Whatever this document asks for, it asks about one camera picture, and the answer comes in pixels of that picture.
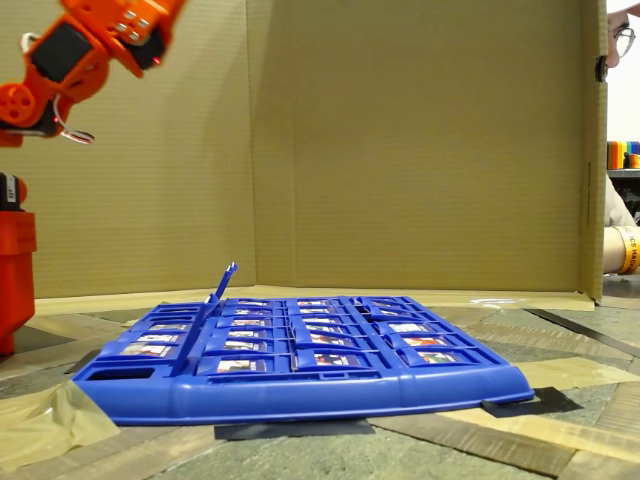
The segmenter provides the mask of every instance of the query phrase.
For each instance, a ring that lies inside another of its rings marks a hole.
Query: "white wall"
[[[640,36],[640,18],[631,17],[631,26]],[[609,71],[608,138],[640,141],[640,38],[620,65]]]

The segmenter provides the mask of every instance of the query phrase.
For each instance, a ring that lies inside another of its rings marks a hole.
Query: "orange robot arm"
[[[42,36],[23,35],[26,75],[0,86],[0,147],[25,136],[93,136],[67,126],[71,108],[95,95],[113,58],[136,77],[159,65],[186,0],[60,0],[65,13]]]

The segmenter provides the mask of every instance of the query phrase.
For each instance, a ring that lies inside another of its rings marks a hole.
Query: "eyeglasses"
[[[613,35],[614,40],[616,41],[616,49],[618,50],[618,56],[620,58],[624,57],[633,45],[633,42],[636,39],[636,33],[632,28],[623,28],[618,30]]]

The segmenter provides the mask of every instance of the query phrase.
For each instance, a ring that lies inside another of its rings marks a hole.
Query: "corrugated cardboard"
[[[52,18],[23,3],[5,45]],[[191,0],[161,70],[115,67],[78,107],[98,145],[3,152],[39,214],[38,295],[208,287],[235,260],[236,285],[599,298],[604,12]]]

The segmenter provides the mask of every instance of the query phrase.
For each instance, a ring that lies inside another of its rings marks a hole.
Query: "game card slot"
[[[131,327],[132,332],[155,332],[161,334],[170,333],[186,333],[189,331],[193,322],[186,320],[156,320],[156,321],[140,321]]]
[[[166,333],[157,331],[142,332],[142,335],[137,335],[136,342],[149,342],[149,343],[172,343],[180,344],[186,338],[186,334],[182,333]]]
[[[158,320],[167,320],[167,321],[181,321],[181,322],[193,322],[198,317],[198,312],[190,313],[190,312],[153,312],[149,313],[142,317],[140,322],[156,322]]]
[[[410,310],[401,310],[396,308],[380,308],[372,306],[365,306],[370,312],[371,320],[374,321],[388,321],[388,320],[413,320],[423,322],[425,320],[417,312]]]
[[[197,314],[202,308],[201,303],[173,303],[158,305],[150,313],[166,313],[172,315]]]
[[[345,309],[338,302],[328,305],[298,305],[297,300],[287,300],[289,315],[344,315]]]
[[[254,327],[284,327],[283,318],[241,316],[241,317],[219,317],[216,322],[217,328],[254,328]]]
[[[373,328],[380,335],[393,333],[449,333],[440,324],[428,322],[378,322]]]
[[[299,372],[364,370],[372,368],[365,355],[332,348],[298,350],[296,352],[296,364]]]
[[[257,299],[257,298],[232,298],[225,301],[226,307],[258,307],[258,308],[268,308],[272,309],[274,307],[279,307],[280,302],[276,302],[274,300],[265,300],[265,299]]]
[[[219,355],[203,357],[196,375],[250,375],[260,373],[291,373],[289,355]]]
[[[87,381],[104,380],[142,380],[151,378],[156,372],[155,368],[96,368],[87,372]]]
[[[156,342],[109,342],[96,357],[97,360],[175,360],[181,346]]]
[[[282,317],[282,308],[257,307],[254,305],[227,305],[222,308],[223,317]]]
[[[345,350],[370,350],[372,346],[364,337],[308,330],[306,326],[292,325],[296,348],[330,347]]]
[[[387,298],[363,298],[362,306],[377,308],[382,310],[390,310],[393,312],[412,312],[413,309],[408,308],[404,303],[398,302],[395,299]]]
[[[392,348],[406,347],[469,347],[457,335],[442,335],[434,333],[389,333],[383,335]]]
[[[396,350],[398,356],[404,360],[409,367],[425,366],[461,366],[477,365],[476,361],[467,350],[448,349],[426,349],[426,348],[402,348]]]
[[[333,305],[334,302],[329,298],[298,298],[287,301],[287,307],[297,306],[298,308],[323,308]]]
[[[253,338],[212,337],[204,348],[204,355],[219,355],[227,352],[253,353],[288,353],[287,340],[268,340]]]
[[[289,316],[290,322],[304,322],[313,324],[326,324],[326,325],[355,325],[356,322],[348,315],[300,315],[294,314]]]
[[[345,324],[345,323],[330,323],[330,322],[316,322],[307,321],[306,319],[300,319],[298,317],[291,320],[292,326],[301,326],[307,330],[317,330],[327,333],[338,333],[342,335],[349,335],[352,337],[366,336],[364,330],[357,324]]]
[[[230,339],[242,338],[288,338],[288,329],[267,328],[267,327],[233,327],[226,331],[226,336]]]

